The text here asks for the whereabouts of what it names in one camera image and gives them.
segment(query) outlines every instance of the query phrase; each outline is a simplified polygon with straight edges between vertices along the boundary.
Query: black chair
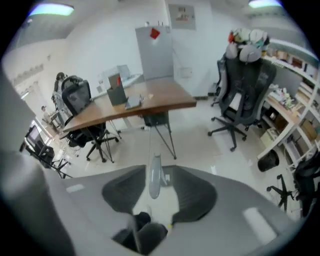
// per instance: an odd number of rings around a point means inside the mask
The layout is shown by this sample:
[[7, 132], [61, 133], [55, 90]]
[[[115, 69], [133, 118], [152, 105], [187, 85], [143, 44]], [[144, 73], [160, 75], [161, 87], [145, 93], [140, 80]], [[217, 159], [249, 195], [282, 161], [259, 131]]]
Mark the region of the black chair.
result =
[[[69, 76], [62, 82], [61, 87], [64, 87], [64, 90], [62, 91], [62, 100], [73, 114], [73, 116], [65, 122], [65, 125], [67, 125], [74, 116], [83, 111], [91, 103], [91, 92], [88, 81], [82, 80], [81, 78], [77, 79], [76, 76]], [[95, 149], [98, 149], [101, 160], [105, 163], [107, 160], [104, 158], [103, 153], [106, 156], [107, 154], [102, 150], [101, 144], [105, 143], [109, 158], [111, 162], [114, 162], [111, 155], [109, 141], [115, 140], [116, 142], [119, 142], [119, 139], [116, 136], [108, 137], [109, 134], [110, 132], [106, 129], [106, 123], [104, 122], [71, 131], [67, 135], [67, 138], [69, 139], [70, 147], [80, 146], [83, 148], [87, 142], [93, 141], [94, 145], [86, 155], [87, 161], [90, 161], [89, 156], [91, 153]]]
[[[308, 215], [314, 198], [319, 198], [319, 187], [320, 182], [317, 185], [317, 190], [315, 186], [314, 178], [320, 177], [320, 153], [316, 152], [313, 157], [308, 160], [301, 161], [296, 167], [293, 174], [293, 182], [298, 195], [296, 200], [301, 200], [302, 206], [302, 216]], [[287, 191], [287, 187], [282, 175], [276, 177], [281, 180], [282, 189], [275, 186], [268, 186], [266, 190], [270, 192], [271, 190], [276, 191], [280, 197], [279, 207], [284, 206], [284, 211], [287, 211], [288, 197], [291, 196], [294, 199], [293, 191]]]
[[61, 158], [60, 160], [57, 160], [57, 161], [53, 161], [55, 158], [54, 149], [51, 146], [48, 146], [45, 144], [35, 125], [30, 127], [28, 133], [25, 135], [25, 138], [27, 142], [25, 145], [25, 149], [32, 156], [38, 159], [44, 168], [55, 169], [62, 179], [64, 179], [66, 176], [71, 177], [61, 171], [61, 169], [65, 165], [67, 164], [71, 165], [71, 163], [66, 161], [64, 158]]
[[222, 72], [222, 69], [224, 68], [224, 59], [222, 58], [221, 60], [218, 60], [216, 62], [217, 66], [218, 66], [218, 73], [219, 73], [219, 80], [218, 82], [214, 83], [214, 86], [215, 86], [215, 92], [213, 94], [213, 102], [211, 104], [211, 107], [213, 107], [216, 103], [219, 103], [219, 95], [220, 95], [220, 92], [221, 92], [221, 87], [220, 87], [220, 82], [221, 82], [221, 72]]
[[[233, 141], [233, 152], [237, 147], [235, 133], [241, 134], [242, 140], [247, 135], [236, 126], [243, 124], [248, 127], [257, 124], [262, 118], [262, 109], [270, 90], [269, 86], [276, 76], [276, 67], [270, 62], [258, 59], [254, 62], [243, 62], [238, 57], [225, 58], [225, 70], [227, 82], [221, 81], [226, 89], [221, 88], [224, 94], [219, 101], [221, 115], [231, 120], [226, 122], [220, 118], [213, 117], [211, 120], [218, 120], [224, 127], [208, 132], [212, 136], [215, 132], [229, 131]], [[240, 97], [237, 109], [231, 107], [235, 97]]]

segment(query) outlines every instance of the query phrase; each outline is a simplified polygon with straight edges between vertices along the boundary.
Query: person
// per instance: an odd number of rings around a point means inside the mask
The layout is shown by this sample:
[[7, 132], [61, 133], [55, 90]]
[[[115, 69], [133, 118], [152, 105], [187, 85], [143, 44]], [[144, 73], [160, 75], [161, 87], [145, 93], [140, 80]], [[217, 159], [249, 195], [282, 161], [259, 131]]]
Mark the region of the person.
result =
[[66, 79], [68, 76], [64, 74], [63, 72], [59, 72], [56, 75], [55, 82], [54, 82], [54, 89], [52, 93], [52, 101], [55, 104], [55, 109], [58, 110], [58, 118], [61, 124], [61, 127], [65, 127], [65, 122], [68, 118], [72, 116], [69, 109], [65, 105], [63, 99], [62, 99], [62, 82], [64, 79]]
[[53, 113], [48, 113], [45, 106], [42, 106], [41, 110], [43, 111], [43, 120], [52, 127], [55, 133], [58, 133], [57, 127], [53, 124], [53, 120], [51, 119]]
[[50, 124], [51, 123], [51, 115], [47, 112], [46, 110], [46, 107], [45, 106], [42, 106], [41, 107], [41, 110], [43, 112], [43, 119], [48, 123]]

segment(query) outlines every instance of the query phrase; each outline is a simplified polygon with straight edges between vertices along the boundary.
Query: standing desk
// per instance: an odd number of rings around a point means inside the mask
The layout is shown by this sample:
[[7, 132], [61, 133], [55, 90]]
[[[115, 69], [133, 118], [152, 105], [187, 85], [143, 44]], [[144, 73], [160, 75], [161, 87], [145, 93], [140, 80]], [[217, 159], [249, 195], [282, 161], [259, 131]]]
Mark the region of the standing desk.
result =
[[[71, 132], [89, 126], [98, 125], [106, 121], [127, 118], [132, 116], [149, 116], [157, 113], [165, 113], [170, 110], [193, 108], [197, 105], [196, 100], [187, 93], [178, 83], [168, 78], [154, 79], [134, 84], [124, 89], [125, 95], [144, 97], [140, 107], [125, 109], [125, 103], [112, 106], [107, 94], [94, 99], [81, 113], [76, 115], [63, 129], [64, 132]], [[157, 126], [156, 131], [170, 150], [174, 159], [176, 153], [171, 137], [169, 116], [167, 116], [167, 129], [169, 131], [173, 151], [164, 140]]]

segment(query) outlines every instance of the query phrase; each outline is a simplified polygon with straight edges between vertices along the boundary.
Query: white tile floor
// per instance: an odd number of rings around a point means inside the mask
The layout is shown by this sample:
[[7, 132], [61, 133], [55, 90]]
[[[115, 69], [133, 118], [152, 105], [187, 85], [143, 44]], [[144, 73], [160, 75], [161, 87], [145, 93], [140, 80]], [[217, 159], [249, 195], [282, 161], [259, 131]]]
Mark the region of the white tile floor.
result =
[[[72, 165], [68, 166], [65, 171], [73, 177], [82, 177], [112, 172], [132, 165], [148, 166], [154, 155], [161, 154], [163, 166], [181, 165], [234, 179], [249, 185], [273, 203], [278, 204], [279, 195], [266, 191], [270, 185], [281, 189], [277, 175], [282, 174], [288, 190], [293, 190], [293, 178], [286, 170], [287, 162], [283, 152], [280, 148], [275, 148], [280, 158], [279, 166], [266, 172], [260, 172], [257, 166], [257, 155], [263, 151], [264, 145], [257, 135], [262, 131], [255, 127], [251, 127], [246, 132], [246, 141], [242, 141], [242, 137], [237, 134], [237, 148], [234, 152], [230, 152], [233, 145], [227, 131], [214, 133], [212, 137], [207, 135], [208, 131], [221, 127], [217, 121], [211, 121], [212, 117], [220, 116], [220, 108], [218, 105], [210, 107], [210, 103], [209, 100], [198, 101], [194, 108], [169, 112], [176, 160], [173, 159], [155, 128], [136, 129], [121, 133], [122, 139], [119, 143], [114, 140], [110, 142], [114, 163], [109, 160], [102, 163], [97, 150], [91, 154], [91, 161], [86, 161], [86, 155], [92, 146], [91, 143], [87, 143], [80, 150], [79, 157], [71, 155]], [[129, 120], [133, 126], [143, 124], [143, 120], [139, 117], [130, 117]], [[119, 130], [126, 128], [122, 119], [115, 120], [114, 124]], [[109, 123], [107, 123], [107, 128], [110, 132], [114, 132]], [[159, 130], [171, 145], [168, 130], [165, 127], [160, 127]], [[102, 149], [107, 151], [105, 145], [102, 145]], [[146, 188], [134, 211], [137, 213], [146, 211], [148, 205], [152, 209], [154, 219], [161, 223], [169, 223], [171, 215], [178, 211], [178, 198], [173, 189], [161, 189], [157, 200], [150, 199], [147, 191]], [[165, 212], [161, 211], [162, 207], [159, 206], [158, 202], [161, 200], [171, 206]], [[287, 214], [293, 220], [299, 218], [300, 211], [297, 201], [289, 198]]]

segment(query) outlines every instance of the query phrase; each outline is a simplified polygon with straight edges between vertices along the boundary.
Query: ceiling light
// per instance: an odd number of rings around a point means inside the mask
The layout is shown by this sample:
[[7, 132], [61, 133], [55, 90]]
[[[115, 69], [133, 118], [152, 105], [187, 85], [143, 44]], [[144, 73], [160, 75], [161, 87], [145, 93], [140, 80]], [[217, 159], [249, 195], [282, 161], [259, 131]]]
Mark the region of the ceiling light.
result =
[[278, 0], [250, 0], [249, 6], [252, 8], [282, 6]]
[[25, 94], [23, 94], [23, 95], [21, 96], [21, 99], [25, 98], [28, 94], [29, 94], [29, 92], [27, 91]]
[[74, 11], [74, 8], [69, 5], [60, 3], [40, 3], [38, 4], [28, 16], [36, 14], [55, 14], [69, 16]]

